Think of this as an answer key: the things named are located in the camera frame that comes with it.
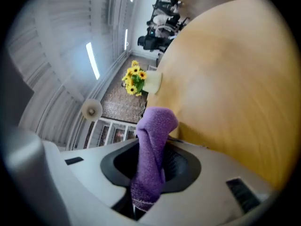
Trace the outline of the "ceiling light strip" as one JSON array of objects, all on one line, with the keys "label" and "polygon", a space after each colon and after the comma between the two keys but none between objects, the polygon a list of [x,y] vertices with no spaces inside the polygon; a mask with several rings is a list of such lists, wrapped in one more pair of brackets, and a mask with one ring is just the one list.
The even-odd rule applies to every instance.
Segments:
[{"label": "ceiling light strip", "polygon": [[94,57],[94,53],[93,53],[93,48],[92,48],[92,44],[91,42],[89,42],[88,44],[86,44],[86,50],[87,50],[87,54],[88,54],[88,58],[93,70],[93,73],[95,75],[95,78],[98,80],[100,78],[100,73],[98,71],[98,67],[96,64],[96,60]]}]

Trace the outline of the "white vase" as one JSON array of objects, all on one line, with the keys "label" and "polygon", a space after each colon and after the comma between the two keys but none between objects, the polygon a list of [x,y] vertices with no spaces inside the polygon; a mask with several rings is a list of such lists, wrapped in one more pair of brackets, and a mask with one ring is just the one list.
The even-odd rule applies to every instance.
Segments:
[{"label": "white vase", "polygon": [[158,71],[146,71],[146,79],[144,80],[143,91],[156,94],[160,89],[162,82],[162,73]]}]

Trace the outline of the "purple cloth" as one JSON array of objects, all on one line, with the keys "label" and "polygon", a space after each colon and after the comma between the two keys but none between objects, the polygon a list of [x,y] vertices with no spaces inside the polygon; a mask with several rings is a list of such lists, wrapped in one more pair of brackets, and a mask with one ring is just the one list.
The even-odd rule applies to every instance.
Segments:
[{"label": "purple cloth", "polygon": [[135,209],[147,212],[159,199],[166,181],[163,169],[164,148],[170,132],[177,126],[178,120],[173,111],[163,107],[147,108],[137,123],[138,163],[130,183]]}]

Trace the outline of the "yellow sunflower bouquet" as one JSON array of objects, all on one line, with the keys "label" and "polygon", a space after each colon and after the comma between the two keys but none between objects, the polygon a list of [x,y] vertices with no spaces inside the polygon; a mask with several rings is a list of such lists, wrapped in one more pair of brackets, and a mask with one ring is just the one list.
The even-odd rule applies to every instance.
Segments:
[{"label": "yellow sunflower bouquet", "polygon": [[122,78],[127,94],[135,95],[136,97],[141,96],[146,79],[146,71],[140,67],[137,60],[133,60],[131,67],[127,69],[125,76]]}]

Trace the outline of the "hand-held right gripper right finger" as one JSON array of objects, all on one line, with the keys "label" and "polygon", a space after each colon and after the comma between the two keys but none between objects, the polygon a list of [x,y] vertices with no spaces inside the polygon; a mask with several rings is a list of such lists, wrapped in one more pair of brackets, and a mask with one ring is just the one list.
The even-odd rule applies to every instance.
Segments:
[{"label": "hand-held right gripper right finger", "polygon": [[162,194],[141,217],[146,226],[250,226],[275,199],[275,190],[264,179],[231,157],[169,141],[178,152],[194,155],[200,174],[182,192]]}]

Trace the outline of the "black office chair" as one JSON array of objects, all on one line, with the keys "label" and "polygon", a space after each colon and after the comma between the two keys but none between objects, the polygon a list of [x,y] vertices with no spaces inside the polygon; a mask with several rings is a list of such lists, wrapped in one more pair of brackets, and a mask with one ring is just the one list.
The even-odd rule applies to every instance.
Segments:
[{"label": "black office chair", "polygon": [[168,38],[146,35],[138,38],[137,45],[141,46],[144,50],[149,50],[150,52],[158,50],[159,52],[165,53],[172,41],[173,40]]}]

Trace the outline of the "white shelf unit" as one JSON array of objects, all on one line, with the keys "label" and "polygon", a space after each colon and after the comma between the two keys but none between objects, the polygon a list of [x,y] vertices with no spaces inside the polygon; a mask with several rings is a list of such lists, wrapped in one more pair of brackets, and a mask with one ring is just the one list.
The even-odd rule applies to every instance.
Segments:
[{"label": "white shelf unit", "polygon": [[102,117],[98,121],[88,121],[77,144],[78,149],[89,149],[110,145],[136,136],[136,124]]}]

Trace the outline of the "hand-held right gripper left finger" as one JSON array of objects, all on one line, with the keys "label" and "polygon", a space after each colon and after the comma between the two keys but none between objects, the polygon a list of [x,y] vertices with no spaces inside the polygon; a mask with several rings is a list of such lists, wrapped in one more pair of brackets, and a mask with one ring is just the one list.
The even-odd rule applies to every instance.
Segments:
[{"label": "hand-held right gripper left finger", "polygon": [[138,139],[135,138],[91,149],[63,152],[60,152],[58,147],[52,142],[44,141],[43,145],[45,151],[54,156],[54,164],[56,166],[59,165],[59,161],[62,161],[65,166],[66,160],[77,157],[82,158],[82,161],[70,164],[67,168],[89,192],[106,206],[112,208],[127,194],[127,186],[118,186],[112,183],[103,174],[101,162],[106,155],[137,143]]}]

